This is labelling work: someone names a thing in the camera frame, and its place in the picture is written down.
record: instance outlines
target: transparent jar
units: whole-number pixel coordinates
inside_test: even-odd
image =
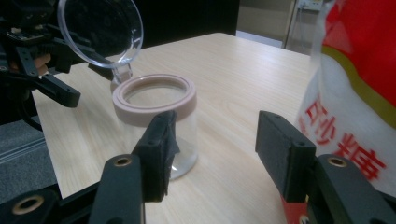
[[[175,110],[176,140],[180,152],[174,158],[171,179],[186,174],[192,168],[198,158],[197,99],[192,81],[166,74],[132,78],[114,90],[113,104],[124,131],[125,146],[131,152],[154,116]]]

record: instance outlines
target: open lid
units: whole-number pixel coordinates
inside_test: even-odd
[[[121,67],[142,46],[143,25],[132,0],[60,0],[58,22],[70,48],[100,67]]]

